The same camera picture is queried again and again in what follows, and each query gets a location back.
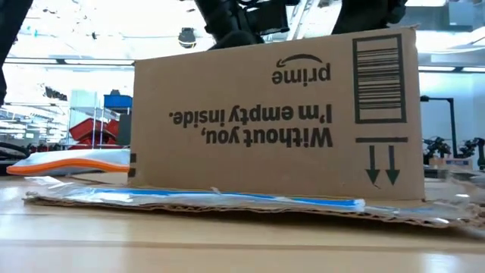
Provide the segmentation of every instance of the orange and white object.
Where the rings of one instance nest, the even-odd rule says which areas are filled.
[[[128,172],[129,149],[79,149],[36,152],[7,168],[22,176],[64,176],[94,171]]]

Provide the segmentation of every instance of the red object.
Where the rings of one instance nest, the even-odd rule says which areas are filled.
[[[104,133],[110,133],[108,132],[106,128],[107,124],[103,124],[103,132]],[[94,127],[94,119],[92,118],[87,118],[85,121],[79,123],[76,126],[73,126],[71,129],[69,129],[70,135],[73,137],[74,140],[81,141],[85,137],[92,137],[92,131]],[[99,132],[101,131],[101,121],[96,121],[96,127],[94,128],[95,131]]]
[[[108,125],[106,125],[106,130],[113,134],[113,136],[117,137],[118,136],[118,126],[120,122],[112,119],[108,122]]]
[[[102,138],[102,144],[106,144],[109,142],[109,140],[112,138],[112,136],[108,133],[103,133],[103,138]],[[101,133],[97,132],[95,133],[95,142],[94,142],[94,148],[99,148],[99,141],[101,140]],[[81,139],[77,145],[71,146],[69,149],[92,149],[93,144],[92,144],[92,133],[83,139]]]

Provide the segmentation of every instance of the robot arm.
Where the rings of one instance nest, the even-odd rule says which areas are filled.
[[[7,94],[3,64],[33,0],[0,0],[0,105]]]
[[[261,35],[289,30],[286,6],[300,0],[195,0],[216,40],[211,49],[263,43]],[[332,34],[386,28],[404,17],[407,0],[342,0]]]

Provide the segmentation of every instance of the barcode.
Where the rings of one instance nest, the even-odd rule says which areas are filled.
[[[356,124],[406,123],[401,35],[353,39]]]

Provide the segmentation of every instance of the orange edge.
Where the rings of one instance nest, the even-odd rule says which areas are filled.
[[[130,170],[130,166],[126,165],[100,162],[92,159],[70,158],[31,166],[9,166],[7,167],[7,173],[16,175],[33,174],[65,167],[96,168],[107,172],[128,172]]]

